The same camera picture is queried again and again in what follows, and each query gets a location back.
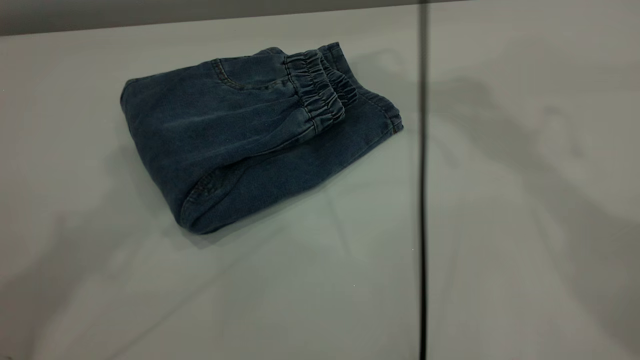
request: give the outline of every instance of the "jeans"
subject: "jeans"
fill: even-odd
[[[176,222],[196,234],[319,185],[403,128],[338,43],[132,79],[120,104]]]

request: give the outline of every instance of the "pocket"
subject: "pocket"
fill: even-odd
[[[284,54],[259,53],[240,58],[215,59],[211,65],[219,79],[232,88],[269,88],[286,81],[284,58]]]

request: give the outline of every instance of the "pocket seam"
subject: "pocket seam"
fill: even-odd
[[[313,126],[309,126],[308,129],[302,131],[302,133],[300,133],[299,135],[295,136],[294,138],[289,139],[288,141],[281,143],[280,145],[277,145],[275,147],[272,147],[268,150],[262,151],[262,152],[258,152],[256,154],[252,154],[251,156],[248,156],[244,159],[240,159],[239,161],[235,162],[236,164],[239,163],[240,161],[243,161],[245,159],[248,158],[254,158],[257,156],[261,156],[261,155],[265,155],[268,154],[270,152],[276,152],[279,150],[282,150],[284,148],[287,147],[287,145],[291,144],[292,142],[295,142],[296,140],[299,140],[300,138],[303,138],[305,135],[307,135],[307,133],[311,130],[313,130],[314,127]],[[180,225],[187,227],[186,225],[184,225],[184,218],[187,214],[187,212],[191,209],[193,209],[193,206],[197,206],[199,204],[202,203],[202,197],[208,196],[208,195],[212,195],[213,193],[217,192],[218,189],[213,189],[211,186],[211,183],[213,181],[214,178],[214,173],[215,171],[217,171],[220,168],[215,168],[213,170],[211,170],[210,172],[208,172],[206,175],[204,175],[203,177],[201,177],[197,182],[196,185],[194,185],[194,187],[189,191],[189,194],[187,195],[187,197],[184,199],[184,202],[182,203],[182,206],[180,208]],[[215,204],[211,205],[211,207],[219,204],[222,200],[224,200],[224,198],[228,195],[228,193],[226,195],[223,196],[222,199],[218,200]]]
[[[274,86],[276,86],[277,84],[280,83],[285,83],[285,78],[282,79],[276,79],[268,84],[264,84],[264,85],[243,85],[240,83],[235,82],[233,79],[231,79],[229,77],[229,75],[227,75],[227,72],[225,71],[224,66],[222,65],[222,61],[220,61],[220,59],[213,59],[209,62],[211,64],[211,67],[213,68],[213,70],[215,71],[215,73],[218,75],[218,79],[224,84],[227,85],[228,87],[235,89],[235,90],[267,90],[270,88],[273,88]]]

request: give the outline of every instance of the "stitching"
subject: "stitching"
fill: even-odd
[[[362,149],[360,152],[358,152],[358,153],[357,153],[357,154],[355,154],[353,157],[351,157],[351,158],[348,160],[348,162],[347,162],[346,166],[344,166],[344,167],[342,167],[342,168],[338,169],[337,171],[331,172],[331,173],[326,177],[326,179],[325,179],[325,180],[328,180],[330,177],[334,176],[335,174],[339,173],[340,171],[343,171],[346,167],[348,167],[350,164],[352,164],[352,163],[355,161],[355,159],[359,158],[363,153],[367,152],[371,147],[375,146],[375,145],[378,143],[378,140],[380,140],[380,139],[382,139],[383,137],[385,137],[385,136],[386,136],[390,131],[393,131],[393,132],[394,132],[394,134],[396,133],[396,130],[395,130],[393,127],[390,127],[390,128],[389,128],[389,129],[387,129],[384,133],[382,133],[379,137],[377,137],[375,140],[373,140],[371,143],[369,143],[369,145],[367,145],[367,147],[365,147],[365,148],[364,148],[364,149]],[[260,161],[259,163],[253,164],[253,165],[251,165],[250,167],[245,168],[245,169],[240,173],[240,176],[237,178],[236,183],[235,183],[235,184],[234,184],[234,185],[229,189],[229,191],[227,192],[227,194],[225,194],[225,196],[224,196],[224,197],[222,197],[222,199],[220,199],[217,203],[215,203],[215,204],[213,204],[213,205],[209,206],[209,209],[211,209],[211,208],[213,208],[213,207],[217,206],[219,203],[221,203],[223,200],[225,200],[225,199],[229,196],[229,194],[231,194],[231,193],[233,192],[234,188],[235,188],[235,187],[237,186],[237,184],[240,182],[240,179],[242,178],[242,176],[244,175],[244,173],[245,173],[247,170],[249,170],[250,168],[253,168],[253,167],[258,166],[258,165],[262,164],[263,162],[265,162],[265,161],[267,161],[267,160],[269,160],[269,159],[271,159],[271,158],[266,158],[266,159],[264,159],[263,161]],[[205,177],[209,177],[209,175],[211,175],[212,173],[213,173],[213,171],[212,171],[211,173],[207,174]],[[187,201],[185,200],[185,202],[182,204],[182,210],[180,211],[180,222],[182,222],[182,221],[183,221],[183,216],[184,216],[184,212],[185,212],[185,209],[186,209],[186,205],[187,205]],[[203,213],[202,215],[200,215],[198,218],[194,219],[194,222],[198,221],[198,220],[199,220],[201,217],[203,217],[203,216],[204,216],[204,213]]]
[[[216,74],[218,75],[218,79],[222,81],[225,85],[229,86],[232,89],[245,91],[245,90],[268,90],[270,88],[278,86],[282,82],[281,79],[276,79],[265,85],[242,85],[240,83],[236,83],[233,79],[231,79],[225,68],[222,66],[222,62],[220,59],[214,59],[209,62],[211,67],[214,69]]]
[[[143,78],[137,78],[137,79],[131,79],[131,80],[127,81],[127,83],[125,84],[124,88],[122,89],[122,93],[121,94],[124,95],[124,93],[127,91],[129,86],[131,86],[131,84],[135,84],[135,83],[139,82],[142,79]]]
[[[265,150],[265,151],[262,151],[262,152],[258,152],[257,154],[254,154],[254,155],[251,155],[250,157],[260,156],[260,155],[263,155],[263,154],[267,154],[269,152],[278,151],[278,150],[286,147],[290,143],[295,142],[296,140],[298,140],[301,137],[305,136],[312,129],[314,129],[314,128],[313,127],[309,127],[307,130],[304,130],[298,136],[296,136],[296,137],[294,137],[294,138],[292,138],[292,139],[290,139],[290,140],[288,140],[288,141],[286,141],[284,143],[281,143],[280,145],[277,145],[276,147],[273,147],[271,149],[268,149],[268,150]],[[215,168],[215,169],[211,170],[208,174],[204,175],[200,180],[198,180],[198,182],[193,187],[193,189],[191,189],[191,191],[189,192],[189,195],[187,196],[186,199],[184,199],[184,202],[182,203],[182,208],[180,209],[180,222],[182,222],[182,219],[184,218],[184,214],[185,214],[185,211],[186,211],[185,209],[187,207],[187,203],[189,202],[189,203],[197,204],[197,201],[195,200],[196,197],[198,197],[202,193],[207,195],[211,191],[211,181],[213,180],[213,174],[218,169],[219,168]]]
[[[342,67],[338,64],[338,61],[336,61],[336,58],[341,58],[341,59],[345,58],[344,53],[342,52],[342,49],[340,47],[330,46],[328,47],[328,50],[329,50],[329,54],[331,55],[332,62],[335,68],[337,69],[337,71],[341,72],[341,71],[349,70],[346,67],[345,69],[342,69]],[[391,118],[389,117],[389,114],[385,109],[382,108],[382,106],[380,106],[376,101],[373,101],[372,99],[370,99],[370,97],[373,97],[373,96],[382,97],[382,95],[375,94],[374,92],[367,90],[366,88],[361,88],[357,90],[358,93],[360,93],[361,91],[363,92],[362,97],[364,97],[370,104],[377,107],[382,112],[382,114],[384,114],[384,116],[387,118],[387,120],[389,120],[389,122],[393,126],[394,134],[397,133],[397,130],[396,130],[397,123],[394,123],[394,121],[391,120]]]

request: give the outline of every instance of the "seam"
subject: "seam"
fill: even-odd
[[[336,58],[344,59],[345,58],[344,53],[342,54],[338,53],[337,49],[334,46],[331,46],[331,48],[329,49],[329,53],[331,54],[331,59],[333,60],[333,64],[337,71],[343,72],[343,71],[350,70],[350,69],[342,69],[342,66],[338,64],[338,61],[336,61]]]
[[[363,95],[362,97],[365,98],[365,100],[367,100],[369,103],[371,103],[373,106],[377,107],[380,112],[382,112],[382,114],[387,118],[387,120],[389,120],[389,123],[391,124],[391,126],[393,127],[394,131],[397,132],[395,130],[397,123],[394,123],[393,120],[391,120],[391,118],[389,117],[389,114],[382,108],[382,106],[376,104],[374,101],[372,101],[368,96],[368,94]]]
[[[222,62],[220,62],[220,59],[213,59],[209,63],[211,64],[211,67],[214,69],[215,73],[218,75],[218,79],[222,81],[224,85],[227,85],[228,87],[234,90],[238,90],[238,91],[269,90],[270,88],[273,88],[282,82],[282,79],[276,79],[264,85],[242,85],[240,83],[235,82],[233,79],[229,77],[229,75],[227,75],[225,68],[222,66]]]
[[[290,139],[290,140],[288,140],[288,141],[286,141],[284,143],[281,143],[280,145],[278,145],[276,147],[272,147],[271,149],[258,152],[257,154],[253,154],[253,155],[251,155],[251,156],[249,156],[247,158],[252,158],[252,157],[264,155],[264,154],[267,154],[267,153],[273,152],[273,151],[279,151],[279,150],[283,149],[284,147],[286,147],[287,145],[289,145],[290,143],[295,142],[296,140],[298,140],[301,137],[305,136],[309,131],[311,131],[313,129],[314,129],[313,127],[309,127],[308,129],[304,130],[298,136],[296,136],[296,137],[294,137],[294,138],[292,138],[292,139]],[[215,169],[211,170],[209,173],[207,173],[206,175],[204,175],[200,180],[198,180],[196,185],[194,185],[194,187],[191,189],[191,191],[189,192],[189,195],[186,197],[186,199],[184,199],[184,202],[182,203],[182,207],[180,209],[180,222],[182,222],[182,219],[184,218],[184,212],[186,211],[185,208],[187,207],[187,204],[188,203],[196,204],[197,203],[197,201],[195,200],[196,197],[198,197],[202,193],[207,195],[210,192],[210,190],[211,190],[210,184],[211,184],[211,181],[212,181],[213,174],[218,169],[219,168],[215,168]]]
[[[139,82],[142,79],[143,78],[137,78],[137,79],[128,80],[127,83],[124,85],[124,88],[122,88],[122,95],[124,95],[124,93],[127,91],[129,86],[131,86],[131,84],[135,84],[135,83]]]
[[[383,137],[385,137],[387,134],[389,134],[389,132],[390,132],[390,131],[393,131],[393,132],[394,132],[394,134],[396,133],[396,130],[395,130],[393,127],[390,127],[390,128],[389,128],[389,129],[387,129],[384,133],[382,133],[379,137],[377,137],[375,140],[371,141],[371,142],[369,143],[369,145],[367,145],[367,147],[365,147],[364,149],[362,149],[360,152],[356,153],[354,156],[350,157],[350,159],[347,161],[347,163],[346,163],[346,165],[345,165],[345,166],[343,166],[343,167],[341,167],[340,169],[338,169],[338,171],[334,171],[334,172],[329,173],[329,175],[328,175],[328,176],[327,176],[323,181],[321,181],[321,183],[325,182],[325,181],[326,181],[326,180],[328,180],[330,177],[334,176],[335,174],[339,173],[340,171],[343,171],[346,167],[348,167],[348,166],[349,166],[350,164],[352,164],[356,159],[358,159],[362,154],[364,154],[364,153],[365,153],[365,152],[367,152],[369,149],[371,149],[372,147],[374,147],[374,146],[378,143],[378,141],[379,141],[380,139],[382,139]],[[231,194],[231,193],[233,192],[234,188],[235,188],[235,187],[237,186],[237,184],[240,182],[240,179],[244,176],[244,173],[245,173],[245,172],[247,172],[247,170],[249,170],[249,169],[251,169],[251,168],[253,168],[253,167],[258,166],[258,165],[262,164],[263,162],[265,162],[265,161],[267,161],[267,160],[269,160],[269,159],[271,159],[271,158],[266,158],[266,159],[264,159],[264,160],[260,161],[259,163],[253,164],[253,165],[251,165],[250,167],[246,167],[246,168],[245,168],[245,169],[240,173],[240,176],[238,176],[237,181],[234,183],[234,185],[233,185],[233,186],[231,186],[231,188],[229,189],[229,191],[227,192],[227,194],[225,194],[225,196],[223,196],[223,197],[222,197],[222,199],[220,199],[218,202],[216,202],[215,204],[212,204],[211,206],[209,206],[209,207],[207,208],[207,211],[208,211],[209,209],[211,209],[211,208],[213,208],[213,207],[217,206],[217,205],[218,205],[219,203],[221,203],[222,201],[224,201],[224,200],[229,196],[229,194]],[[181,223],[182,223],[182,220],[183,220],[183,216],[184,216],[184,212],[185,212],[186,204],[187,204],[187,202],[186,202],[186,200],[185,200],[185,202],[182,204],[182,209],[181,209],[181,211],[180,211],[180,222],[181,222]],[[200,215],[199,217],[197,217],[196,219],[194,219],[194,222],[195,222],[195,221],[197,221],[197,220],[199,220],[202,216],[204,216],[204,214],[205,214],[205,213],[206,213],[206,211],[205,211],[204,213],[202,213],[202,215]]]

